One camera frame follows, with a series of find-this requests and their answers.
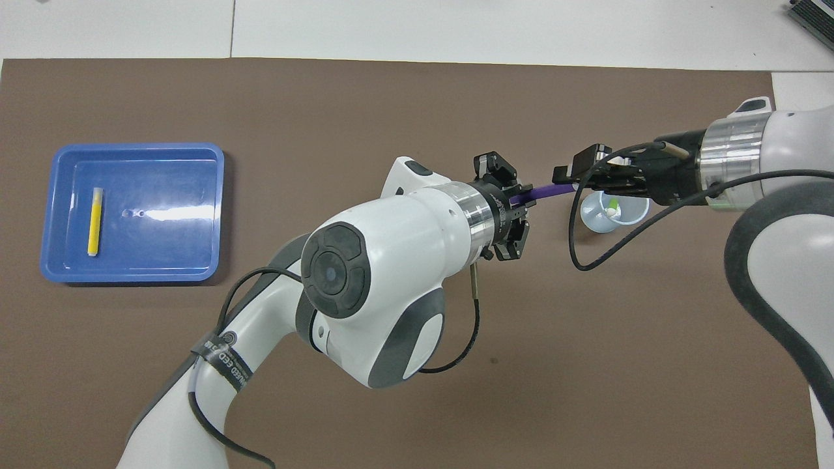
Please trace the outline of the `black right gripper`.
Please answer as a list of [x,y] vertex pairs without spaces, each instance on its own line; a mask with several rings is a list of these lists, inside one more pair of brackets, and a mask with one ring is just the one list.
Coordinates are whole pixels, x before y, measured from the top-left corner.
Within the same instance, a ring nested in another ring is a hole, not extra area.
[[[610,163],[608,169],[596,170],[586,187],[607,195],[652,199],[661,206],[670,206],[696,195],[704,189],[698,157],[705,133],[705,130],[691,130],[656,137],[655,141],[685,150],[688,157],[673,156],[661,149],[646,149],[632,154],[629,165]],[[606,145],[590,145],[578,152],[571,163],[571,177],[584,177],[611,152],[612,148]]]

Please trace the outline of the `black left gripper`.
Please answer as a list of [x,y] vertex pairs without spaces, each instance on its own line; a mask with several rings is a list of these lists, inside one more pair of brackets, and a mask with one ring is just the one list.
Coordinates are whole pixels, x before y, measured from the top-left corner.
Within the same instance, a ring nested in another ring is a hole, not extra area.
[[[527,214],[536,200],[531,200],[531,184],[521,184],[517,170],[498,152],[486,152],[473,158],[476,178],[470,185],[485,199],[489,206],[489,219],[493,222],[488,241],[483,244],[479,256],[484,259],[497,257],[499,261],[519,259],[529,234]],[[576,188],[586,170],[572,165],[555,166],[552,184],[571,185]]]

